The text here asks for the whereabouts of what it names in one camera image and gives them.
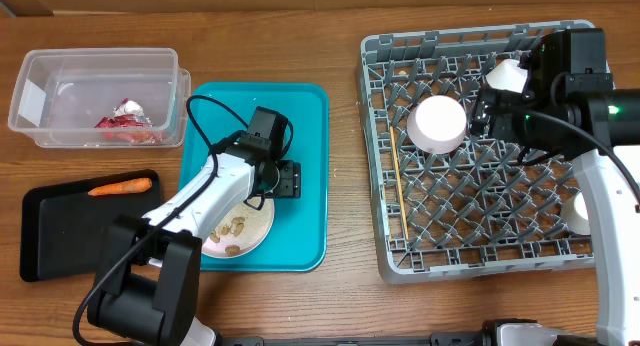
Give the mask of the pink plate with peanuts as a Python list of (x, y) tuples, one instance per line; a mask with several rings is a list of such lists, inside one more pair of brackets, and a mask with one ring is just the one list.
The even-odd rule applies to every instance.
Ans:
[[(247, 204), (241, 202), (233, 207), (218, 223), (218, 225), (220, 225), (222, 222), (230, 221), (232, 218), (239, 216), (246, 218), (244, 230), (240, 236), (242, 251), (239, 256), (247, 254), (259, 246), (266, 238), (273, 225), (275, 217), (274, 201), (272, 199), (265, 199), (262, 208), (257, 210), (260, 201), (261, 199), (259, 197), (254, 197), (249, 199)], [(202, 246), (202, 254), (212, 258), (217, 258), (208, 254), (208, 247), (210, 245), (211, 242), (208, 237)], [(239, 256), (220, 257), (217, 259), (229, 259)]]

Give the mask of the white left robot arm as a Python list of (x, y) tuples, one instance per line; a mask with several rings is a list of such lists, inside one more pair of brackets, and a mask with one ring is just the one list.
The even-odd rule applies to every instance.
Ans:
[(121, 336), (124, 345), (218, 345), (219, 335), (195, 315), (203, 242), (237, 205), (258, 196), (296, 198), (293, 141), (281, 131), (238, 130), (207, 146), (199, 174), (173, 198), (140, 218), (119, 217), (103, 242), (93, 288), (80, 320)]

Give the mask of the white cup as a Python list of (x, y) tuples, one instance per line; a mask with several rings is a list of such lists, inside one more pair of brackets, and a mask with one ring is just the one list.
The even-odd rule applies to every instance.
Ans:
[(563, 204), (560, 217), (570, 232), (578, 235), (591, 234), (588, 211), (581, 192), (576, 193)]

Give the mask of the orange carrot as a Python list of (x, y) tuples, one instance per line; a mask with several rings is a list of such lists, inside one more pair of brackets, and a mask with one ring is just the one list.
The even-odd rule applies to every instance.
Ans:
[(109, 196), (144, 193), (150, 190), (152, 181), (150, 178), (136, 178), (123, 182), (107, 184), (96, 187), (88, 192), (89, 196)]

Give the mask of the wooden chopstick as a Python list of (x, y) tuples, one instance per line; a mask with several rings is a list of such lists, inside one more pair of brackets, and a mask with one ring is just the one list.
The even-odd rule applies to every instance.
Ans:
[(396, 146), (395, 129), (394, 129), (393, 126), (389, 127), (389, 137), (390, 137), (390, 145), (391, 145), (392, 163), (393, 163), (394, 175), (395, 175), (395, 179), (396, 179), (397, 197), (398, 197), (398, 203), (399, 203), (399, 207), (400, 207), (401, 225), (402, 225), (402, 228), (403, 228), (404, 239), (405, 239), (406, 242), (408, 242), (408, 240), (409, 240), (409, 228), (408, 228), (407, 218), (406, 218), (406, 209), (405, 209), (403, 189), (402, 189), (402, 176), (401, 176), (400, 168), (399, 168), (399, 159), (398, 159), (397, 146)]

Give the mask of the pink bowl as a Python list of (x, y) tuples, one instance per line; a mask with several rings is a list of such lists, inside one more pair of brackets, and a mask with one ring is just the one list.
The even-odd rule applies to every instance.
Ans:
[(422, 151), (450, 153), (464, 141), (467, 115), (453, 98), (431, 96), (410, 112), (406, 130), (411, 142)]

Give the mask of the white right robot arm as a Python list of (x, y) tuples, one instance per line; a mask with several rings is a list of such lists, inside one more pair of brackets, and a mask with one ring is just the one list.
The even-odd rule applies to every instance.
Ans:
[(489, 86), (472, 109), (471, 133), (570, 160), (591, 229), (599, 288), (596, 338), (639, 342), (639, 92), (573, 91), (561, 100)]

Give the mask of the white bowl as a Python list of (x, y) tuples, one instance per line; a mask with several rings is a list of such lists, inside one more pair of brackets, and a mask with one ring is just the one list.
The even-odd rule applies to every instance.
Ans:
[(519, 61), (506, 59), (486, 75), (486, 83), (493, 89), (521, 94), (525, 88), (528, 71), (519, 66)]

